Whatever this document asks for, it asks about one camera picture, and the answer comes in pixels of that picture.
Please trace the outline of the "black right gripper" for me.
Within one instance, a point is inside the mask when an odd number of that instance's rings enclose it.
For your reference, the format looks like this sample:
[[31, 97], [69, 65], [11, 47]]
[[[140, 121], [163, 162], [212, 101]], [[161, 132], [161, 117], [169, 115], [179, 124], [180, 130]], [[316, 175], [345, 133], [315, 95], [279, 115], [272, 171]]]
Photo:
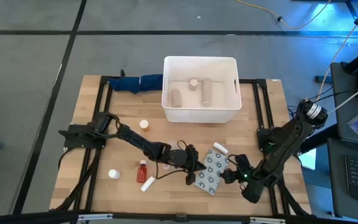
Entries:
[[262, 185], [259, 167], [252, 167], [246, 155], [237, 155], [234, 160], [236, 171], [225, 169], [220, 173], [225, 184], [232, 184], [237, 180], [240, 184], [247, 182], [248, 184]]

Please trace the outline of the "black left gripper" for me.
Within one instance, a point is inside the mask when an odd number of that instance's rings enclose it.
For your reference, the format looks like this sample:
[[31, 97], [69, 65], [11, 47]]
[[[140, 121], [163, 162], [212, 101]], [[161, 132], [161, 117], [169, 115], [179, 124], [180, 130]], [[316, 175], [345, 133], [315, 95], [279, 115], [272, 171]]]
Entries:
[[194, 145], [187, 145], [185, 150], [174, 149], [168, 153], [167, 162], [170, 165], [186, 169], [186, 185], [191, 185], [195, 182], [195, 173], [190, 170], [205, 170], [206, 166], [198, 161], [198, 152]]

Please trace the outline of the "grey patterned flat pack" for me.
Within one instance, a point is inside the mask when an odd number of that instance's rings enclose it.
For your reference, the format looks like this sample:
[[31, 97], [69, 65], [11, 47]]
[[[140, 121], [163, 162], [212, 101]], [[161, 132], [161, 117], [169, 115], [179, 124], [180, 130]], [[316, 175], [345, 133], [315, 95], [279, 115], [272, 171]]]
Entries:
[[228, 165], [229, 160], [225, 155], [214, 150], [209, 150], [204, 159], [204, 166], [206, 168], [196, 173], [194, 185], [214, 195], [221, 180], [220, 174], [224, 172]]

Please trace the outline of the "white tube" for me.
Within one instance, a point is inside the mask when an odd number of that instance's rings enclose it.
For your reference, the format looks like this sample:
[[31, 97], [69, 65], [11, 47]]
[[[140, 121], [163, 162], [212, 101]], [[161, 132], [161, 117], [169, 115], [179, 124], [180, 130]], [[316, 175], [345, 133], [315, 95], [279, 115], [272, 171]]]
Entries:
[[142, 187], [140, 188], [142, 192], [146, 192], [149, 187], [153, 184], [153, 182], [155, 181], [155, 177], [154, 176], [150, 176], [142, 185]]
[[218, 142], [215, 142], [215, 143], [213, 144], [213, 147], [215, 148], [215, 150], [221, 152], [221, 153], [224, 154], [224, 155], [227, 155], [227, 154], [228, 154], [228, 150], [227, 150], [223, 145], [221, 145], [221, 144], [218, 143]]

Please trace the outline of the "red-orange medicine bottle white cap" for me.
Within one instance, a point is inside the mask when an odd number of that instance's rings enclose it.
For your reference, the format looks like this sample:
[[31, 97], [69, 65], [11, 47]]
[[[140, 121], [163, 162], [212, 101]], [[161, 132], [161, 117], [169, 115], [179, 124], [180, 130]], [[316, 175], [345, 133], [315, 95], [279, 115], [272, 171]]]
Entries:
[[141, 160], [140, 166], [137, 170], [137, 179], [138, 183], [144, 183], [147, 179], [147, 161]]

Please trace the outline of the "beige bandage roll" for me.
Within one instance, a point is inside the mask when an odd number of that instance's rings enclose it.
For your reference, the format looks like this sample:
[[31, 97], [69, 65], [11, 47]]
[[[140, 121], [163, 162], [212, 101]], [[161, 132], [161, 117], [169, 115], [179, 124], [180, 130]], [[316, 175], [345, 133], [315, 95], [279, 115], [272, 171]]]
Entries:
[[181, 93], [179, 89], [172, 89], [171, 93], [171, 105], [172, 108], [181, 108], [182, 107], [182, 100], [181, 100]]

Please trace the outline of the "white perforated plastic bin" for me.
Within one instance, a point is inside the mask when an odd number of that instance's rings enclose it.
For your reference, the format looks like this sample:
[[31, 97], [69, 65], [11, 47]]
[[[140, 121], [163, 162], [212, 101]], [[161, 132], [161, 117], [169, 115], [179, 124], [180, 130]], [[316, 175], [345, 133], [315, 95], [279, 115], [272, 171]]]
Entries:
[[[195, 91], [189, 89], [193, 78], [198, 80]], [[172, 108], [172, 89], [180, 90], [181, 108]], [[232, 57], [165, 57], [161, 105], [172, 123], [228, 122], [242, 108], [236, 60]]]

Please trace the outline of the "dark grey side desk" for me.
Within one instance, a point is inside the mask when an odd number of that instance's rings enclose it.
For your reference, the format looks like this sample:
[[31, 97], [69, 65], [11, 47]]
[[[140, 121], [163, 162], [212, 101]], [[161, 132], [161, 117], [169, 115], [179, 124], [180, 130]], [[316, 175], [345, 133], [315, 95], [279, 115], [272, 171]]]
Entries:
[[329, 138], [328, 157], [334, 213], [340, 217], [358, 219], [358, 200], [347, 193], [346, 156], [358, 157], [358, 144]]
[[[339, 106], [350, 96], [358, 91], [357, 77], [346, 73], [341, 63], [331, 64], [331, 76], [333, 78], [335, 106]], [[337, 131], [339, 138], [345, 141], [358, 142], [358, 134], [351, 129], [348, 122], [358, 115], [358, 96], [353, 97], [345, 105], [333, 112], [337, 119]]]

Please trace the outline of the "silver metal bracket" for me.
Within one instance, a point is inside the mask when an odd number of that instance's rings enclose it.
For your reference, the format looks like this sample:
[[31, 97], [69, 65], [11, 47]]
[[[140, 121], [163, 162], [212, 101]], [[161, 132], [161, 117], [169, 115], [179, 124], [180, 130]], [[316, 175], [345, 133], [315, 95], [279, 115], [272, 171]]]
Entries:
[[286, 221], [278, 218], [250, 217], [249, 224], [286, 224]]
[[78, 221], [91, 221], [91, 220], [108, 220], [113, 219], [112, 213], [95, 213], [95, 214], [82, 214], [78, 215]]

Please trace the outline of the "black aluminium table frame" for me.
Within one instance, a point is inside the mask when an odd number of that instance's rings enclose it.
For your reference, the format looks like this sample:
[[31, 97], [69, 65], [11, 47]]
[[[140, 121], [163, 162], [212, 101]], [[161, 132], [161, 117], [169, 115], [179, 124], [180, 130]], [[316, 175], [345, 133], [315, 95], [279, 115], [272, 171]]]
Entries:
[[[115, 92], [109, 110], [120, 120], [149, 141], [177, 145], [193, 144], [201, 159], [218, 142], [231, 154], [245, 154], [252, 165], [262, 159], [256, 131], [289, 120], [287, 104], [280, 80], [267, 80], [266, 90], [255, 90], [253, 84], [240, 85], [242, 108], [225, 124], [171, 123], [166, 119], [158, 91], [132, 94]], [[143, 131], [139, 122], [146, 119], [149, 130]], [[241, 195], [238, 184], [220, 184], [211, 195], [194, 185], [186, 185], [185, 173], [175, 172], [153, 162], [147, 164], [148, 175], [160, 174], [146, 192], [136, 181], [137, 169], [143, 153], [120, 139], [110, 139], [101, 151], [94, 182], [88, 182], [82, 193], [81, 208], [89, 206], [99, 213], [112, 213], [113, 219], [156, 219], [184, 221], [243, 221], [250, 217], [274, 217], [283, 213], [283, 204], [272, 205], [265, 190], [258, 203], [250, 203]], [[108, 176], [111, 169], [120, 178]]]

